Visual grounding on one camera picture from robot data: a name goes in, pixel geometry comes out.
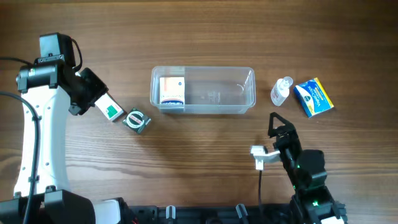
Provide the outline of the blue yellow VapoDrops box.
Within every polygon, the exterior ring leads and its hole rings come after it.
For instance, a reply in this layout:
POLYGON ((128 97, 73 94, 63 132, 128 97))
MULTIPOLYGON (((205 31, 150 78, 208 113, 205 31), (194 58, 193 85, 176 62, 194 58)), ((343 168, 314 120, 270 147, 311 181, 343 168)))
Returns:
POLYGON ((318 78, 295 85, 294 93, 309 118, 334 108, 318 78))

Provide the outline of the Hansaplast plaster box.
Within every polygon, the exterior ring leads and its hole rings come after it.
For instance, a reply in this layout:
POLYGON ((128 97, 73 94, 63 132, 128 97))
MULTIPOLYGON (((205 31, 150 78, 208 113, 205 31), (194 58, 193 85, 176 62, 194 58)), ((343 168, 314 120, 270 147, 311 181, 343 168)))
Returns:
POLYGON ((185 104, 184 77, 161 77, 159 80, 159 98, 162 105, 185 104))

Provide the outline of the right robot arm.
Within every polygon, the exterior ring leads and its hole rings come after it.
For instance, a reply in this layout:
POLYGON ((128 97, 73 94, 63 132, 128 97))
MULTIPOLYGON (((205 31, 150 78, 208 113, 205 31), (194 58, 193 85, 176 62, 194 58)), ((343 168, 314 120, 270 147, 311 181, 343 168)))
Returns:
POLYGON ((289 203, 291 223, 345 224, 345 205, 337 202, 325 184, 325 156, 318 149, 303 150, 295 126, 281 115, 270 114, 268 136, 295 190, 289 203))

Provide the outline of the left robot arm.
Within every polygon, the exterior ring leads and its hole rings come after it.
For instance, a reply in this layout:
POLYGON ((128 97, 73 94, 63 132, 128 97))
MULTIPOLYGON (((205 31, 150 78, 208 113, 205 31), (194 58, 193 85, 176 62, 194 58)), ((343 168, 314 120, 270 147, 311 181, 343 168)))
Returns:
POLYGON ((129 208, 121 198, 93 203, 70 190, 65 162, 67 115, 97 106, 110 120, 123 109, 107 86, 74 58, 48 54, 21 67, 17 76, 24 109, 21 171, 14 197, 1 202, 1 223, 125 223, 129 208))

